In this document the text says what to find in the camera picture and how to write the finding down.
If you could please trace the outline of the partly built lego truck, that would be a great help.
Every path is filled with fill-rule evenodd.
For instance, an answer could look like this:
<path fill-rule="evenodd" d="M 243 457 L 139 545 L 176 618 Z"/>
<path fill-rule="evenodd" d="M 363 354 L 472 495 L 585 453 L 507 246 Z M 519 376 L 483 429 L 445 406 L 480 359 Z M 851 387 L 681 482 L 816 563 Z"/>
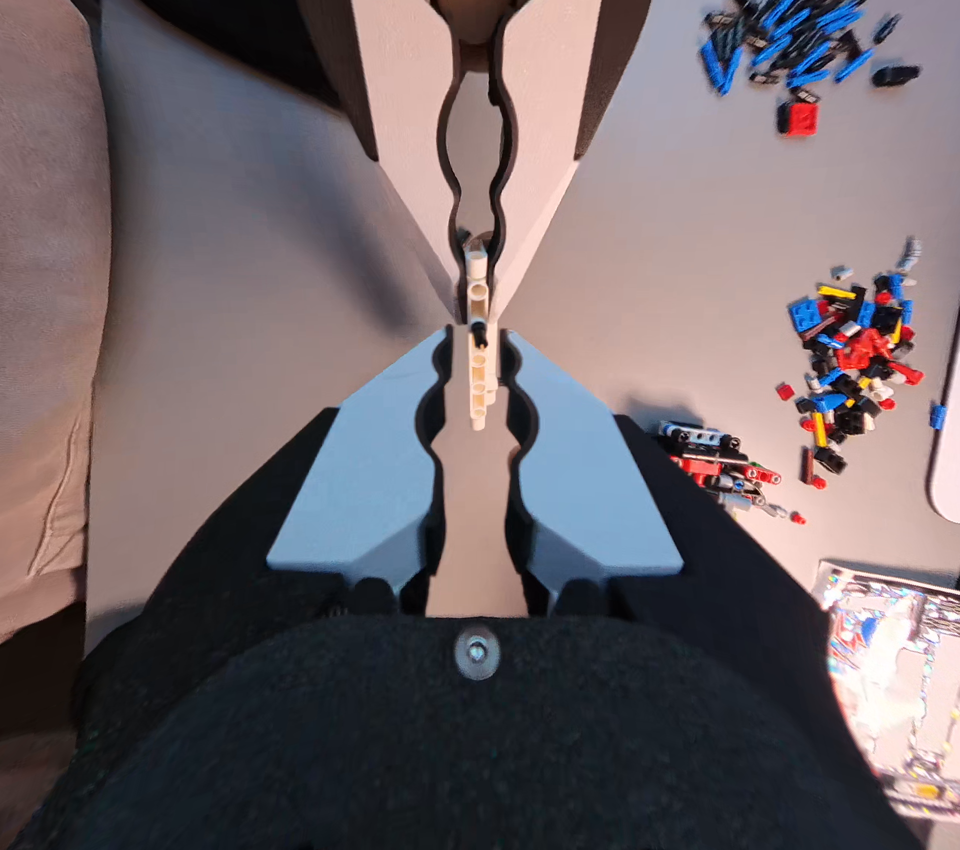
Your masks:
<path fill-rule="evenodd" d="M 775 519 L 788 519 L 790 510 L 769 499 L 769 491 L 783 477 L 743 452 L 738 436 L 725 431 L 675 420 L 661 420 L 654 432 L 657 444 L 717 505 L 737 519 L 760 511 Z"/>

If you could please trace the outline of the red square lego plate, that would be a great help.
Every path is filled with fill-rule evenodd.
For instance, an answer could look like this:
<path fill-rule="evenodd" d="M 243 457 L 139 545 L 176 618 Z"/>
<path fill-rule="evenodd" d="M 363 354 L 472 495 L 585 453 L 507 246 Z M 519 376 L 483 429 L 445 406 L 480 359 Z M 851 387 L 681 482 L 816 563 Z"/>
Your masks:
<path fill-rule="evenodd" d="M 775 128 L 780 136 L 804 138 L 816 135 L 820 105 L 817 102 L 784 100 L 776 108 Z"/>

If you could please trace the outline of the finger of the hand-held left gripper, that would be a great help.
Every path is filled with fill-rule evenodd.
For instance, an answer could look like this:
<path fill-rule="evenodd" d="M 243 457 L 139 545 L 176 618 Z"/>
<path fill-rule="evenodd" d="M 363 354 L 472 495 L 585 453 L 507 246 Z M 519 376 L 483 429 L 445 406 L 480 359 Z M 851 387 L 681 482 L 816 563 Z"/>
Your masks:
<path fill-rule="evenodd" d="M 510 146 L 495 191 L 503 230 L 493 268 L 493 319 L 519 288 L 578 168 L 575 151 L 601 4 L 527 0 L 503 28 L 497 76 Z"/>
<path fill-rule="evenodd" d="M 350 2 L 376 160 L 411 222 L 431 285 L 461 323 L 461 187 L 446 144 L 461 79 L 453 33 L 428 0 Z"/>

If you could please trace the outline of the pile of mixed lego pieces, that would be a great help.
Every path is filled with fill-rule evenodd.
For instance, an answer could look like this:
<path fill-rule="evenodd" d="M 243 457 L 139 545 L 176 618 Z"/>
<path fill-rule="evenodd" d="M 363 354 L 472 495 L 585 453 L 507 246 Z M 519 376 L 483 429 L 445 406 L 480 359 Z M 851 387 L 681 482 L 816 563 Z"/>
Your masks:
<path fill-rule="evenodd" d="M 916 336 L 911 272 L 922 253 L 921 240 L 909 235 L 894 266 L 871 281 L 858 283 L 852 268 L 837 266 L 787 306 L 806 358 L 802 391 L 791 400 L 809 437 L 799 465 L 804 485 L 823 490 L 828 476 L 843 475 L 845 444 L 872 433 L 882 414 L 897 408 L 897 388 L 924 381 L 908 363 Z"/>

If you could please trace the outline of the person's beige hoodie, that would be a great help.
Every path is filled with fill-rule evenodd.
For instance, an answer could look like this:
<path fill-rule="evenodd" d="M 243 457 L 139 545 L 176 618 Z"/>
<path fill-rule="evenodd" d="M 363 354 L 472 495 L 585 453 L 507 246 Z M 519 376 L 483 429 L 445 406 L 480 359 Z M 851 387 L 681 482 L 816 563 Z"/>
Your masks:
<path fill-rule="evenodd" d="M 87 17 L 1 0 L 1 635 L 84 597 L 91 407 L 112 251 Z"/>

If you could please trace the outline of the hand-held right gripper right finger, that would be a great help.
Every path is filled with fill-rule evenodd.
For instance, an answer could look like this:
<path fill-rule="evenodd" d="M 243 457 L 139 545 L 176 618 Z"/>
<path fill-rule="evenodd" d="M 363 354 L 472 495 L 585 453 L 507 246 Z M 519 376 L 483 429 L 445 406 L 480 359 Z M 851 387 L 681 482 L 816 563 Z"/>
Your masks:
<path fill-rule="evenodd" d="M 501 332 L 501 372 L 518 444 L 505 532 L 524 597 L 677 575 L 681 553 L 608 406 L 514 331 Z"/>

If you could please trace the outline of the heap of black blue pins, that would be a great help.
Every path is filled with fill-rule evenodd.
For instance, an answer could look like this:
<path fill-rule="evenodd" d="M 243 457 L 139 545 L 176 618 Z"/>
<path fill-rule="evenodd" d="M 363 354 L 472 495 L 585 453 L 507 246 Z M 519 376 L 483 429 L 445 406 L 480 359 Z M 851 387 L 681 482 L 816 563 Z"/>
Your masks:
<path fill-rule="evenodd" d="M 702 18 L 699 57 L 709 87 L 726 96 L 746 67 L 751 84 L 785 89 L 790 102 L 818 103 L 812 86 L 840 84 L 865 68 L 902 19 L 887 14 L 861 39 L 868 1 L 727 0 Z"/>

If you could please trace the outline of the white lego panel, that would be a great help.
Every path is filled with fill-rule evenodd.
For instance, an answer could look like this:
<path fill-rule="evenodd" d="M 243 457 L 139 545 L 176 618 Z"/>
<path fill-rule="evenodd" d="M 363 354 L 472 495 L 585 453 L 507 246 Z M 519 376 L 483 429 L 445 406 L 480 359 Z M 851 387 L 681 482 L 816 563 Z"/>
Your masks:
<path fill-rule="evenodd" d="M 492 290 L 490 259 L 487 245 L 480 236 L 473 236 L 463 253 L 464 323 L 466 324 L 466 362 L 469 382 L 469 419 L 474 432 L 485 429 L 489 408 L 496 402 L 499 387 L 498 325 L 491 316 Z M 488 347 L 474 346 L 470 324 L 487 322 Z"/>

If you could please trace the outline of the holographic sticker sheet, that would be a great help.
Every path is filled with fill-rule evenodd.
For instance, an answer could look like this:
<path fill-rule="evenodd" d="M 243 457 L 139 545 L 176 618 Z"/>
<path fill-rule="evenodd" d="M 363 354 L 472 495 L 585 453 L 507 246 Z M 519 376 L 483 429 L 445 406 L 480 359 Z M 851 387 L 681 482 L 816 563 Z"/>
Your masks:
<path fill-rule="evenodd" d="M 825 659 L 856 742 L 906 819 L 959 820 L 959 594 L 819 563 Z"/>

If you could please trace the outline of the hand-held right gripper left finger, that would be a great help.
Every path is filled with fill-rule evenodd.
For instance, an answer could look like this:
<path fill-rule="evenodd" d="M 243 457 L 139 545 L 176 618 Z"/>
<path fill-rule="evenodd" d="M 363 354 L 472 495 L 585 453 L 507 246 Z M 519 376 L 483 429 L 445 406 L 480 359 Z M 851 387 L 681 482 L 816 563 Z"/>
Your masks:
<path fill-rule="evenodd" d="M 452 328 L 438 330 L 337 408 L 270 547 L 275 571 L 381 580 L 396 598 L 437 562 L 443 470 L 432 442 L 446 422 Z"/>

